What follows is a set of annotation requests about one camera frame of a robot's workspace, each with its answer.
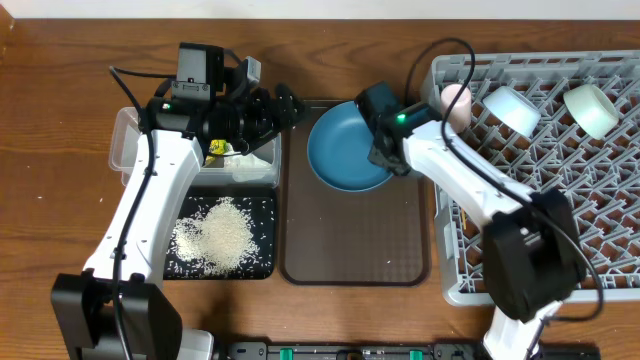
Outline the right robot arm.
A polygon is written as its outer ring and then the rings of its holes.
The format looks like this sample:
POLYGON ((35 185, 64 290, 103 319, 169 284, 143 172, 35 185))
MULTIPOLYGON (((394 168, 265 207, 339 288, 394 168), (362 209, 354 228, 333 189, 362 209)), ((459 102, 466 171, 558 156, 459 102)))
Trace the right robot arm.
POLYGON ((496 309, 483 346, 493 359, 529 359, 543 327, 586 276, 568 200, 536 192, 475 153, 426 103, 360 103, 370 162, 417 171, 444 190, 482 236, 483 281, 496 309))

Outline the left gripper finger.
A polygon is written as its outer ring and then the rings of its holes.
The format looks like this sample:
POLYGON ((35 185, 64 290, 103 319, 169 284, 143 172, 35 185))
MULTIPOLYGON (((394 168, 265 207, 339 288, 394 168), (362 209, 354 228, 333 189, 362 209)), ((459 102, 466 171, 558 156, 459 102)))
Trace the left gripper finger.
POLYGON ((308 108, 284 83, 275 87, 277 128, 287 130, 308 119, 308 108))
POLYGON ((242 155, 247 155, 262 147, 266 143, 275 139, 279 135, 278 132, 274 130, 269 130, 266 132, 258 132, 249 135, 242 135, 242 144, 243 149, 241 151, 242 155))

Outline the pink plastic cup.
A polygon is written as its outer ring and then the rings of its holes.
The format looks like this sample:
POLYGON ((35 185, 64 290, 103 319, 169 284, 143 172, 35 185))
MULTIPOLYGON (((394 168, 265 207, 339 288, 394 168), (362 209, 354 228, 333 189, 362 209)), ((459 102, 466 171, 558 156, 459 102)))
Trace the pink plastic cup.
MULTIPOLYGON (((449 105, 453 102, 454 97, 461 88, 461 84, 451 84, 442 89, 440 93, 440 109, 442 115, 445 114, 449 105)), ((465 88, 452 108, 448 118, 448 123, 456 133, 462 133, 470 126, 471 106, 472 94, 468 88, 465 88)))

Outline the white tissue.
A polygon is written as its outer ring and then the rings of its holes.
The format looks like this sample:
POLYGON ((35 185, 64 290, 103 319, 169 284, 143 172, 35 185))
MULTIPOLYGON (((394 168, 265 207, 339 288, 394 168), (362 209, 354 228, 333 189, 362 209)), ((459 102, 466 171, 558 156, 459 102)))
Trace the white tissue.
POLYGON ((232 175, 243 175, 254 171, 269 169, 271 164, 258 158, 253 154, 241 155, 240 153, 229 153, 224 157, 223 168, 232 175))

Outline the green snack wrapper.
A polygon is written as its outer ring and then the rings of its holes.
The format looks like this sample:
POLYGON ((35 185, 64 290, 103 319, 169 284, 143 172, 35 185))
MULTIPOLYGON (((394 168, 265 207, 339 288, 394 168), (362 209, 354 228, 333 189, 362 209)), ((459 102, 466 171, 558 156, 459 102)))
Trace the green snack wrapper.
POLYGON ((233 146, 226 140, 212 140, 205 158, 205 165, 211 166, 216 160, 231 155, 233 152, 233 146))

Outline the light blue small bowl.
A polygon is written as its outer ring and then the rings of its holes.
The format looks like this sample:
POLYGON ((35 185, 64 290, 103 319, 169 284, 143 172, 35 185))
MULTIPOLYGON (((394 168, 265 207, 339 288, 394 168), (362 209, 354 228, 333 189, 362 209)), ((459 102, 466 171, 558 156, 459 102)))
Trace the light blue small bowl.
POLYGON ((499 87, 487 95, 482 103, 501 122, 525 137, 533 134, 541 119, 533 103, 508 86, 499 87))

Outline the dark blue plate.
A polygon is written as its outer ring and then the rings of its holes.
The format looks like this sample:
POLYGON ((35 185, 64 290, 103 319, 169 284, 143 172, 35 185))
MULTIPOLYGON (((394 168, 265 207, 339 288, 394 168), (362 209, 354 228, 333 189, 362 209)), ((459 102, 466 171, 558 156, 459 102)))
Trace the dark blue plate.
POLYGON ((364 192, 388 182, 393 175, 368 160, 373 135, 354 101, 331 107, 313 125, 307 158, 326 185, 345 192, 364 192))

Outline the mint green bowl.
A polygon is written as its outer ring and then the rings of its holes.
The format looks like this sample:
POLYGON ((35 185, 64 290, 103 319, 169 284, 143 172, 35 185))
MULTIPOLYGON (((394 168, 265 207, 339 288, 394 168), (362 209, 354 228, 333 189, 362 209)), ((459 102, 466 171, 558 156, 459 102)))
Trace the mint green bowl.
POLYGON ((585 84, 563 94, 563 100, 575 122, 592 138, 602 140, 619 121, 618 113, 605 93, 585 84))

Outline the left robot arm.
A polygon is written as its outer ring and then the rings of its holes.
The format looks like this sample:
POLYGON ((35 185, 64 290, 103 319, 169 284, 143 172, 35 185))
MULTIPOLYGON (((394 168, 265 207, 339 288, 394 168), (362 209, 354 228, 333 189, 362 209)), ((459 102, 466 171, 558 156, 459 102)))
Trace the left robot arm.
POLYGON ((167 98, 140 110, 143 134, 127 187, 80 274, 59 274, 51 303, 72 359, 211 359, 214 337, 186 329, 161 290, 171 232, 214 139, 252 152, 307 118, 280 84, 242 95, 167 98))

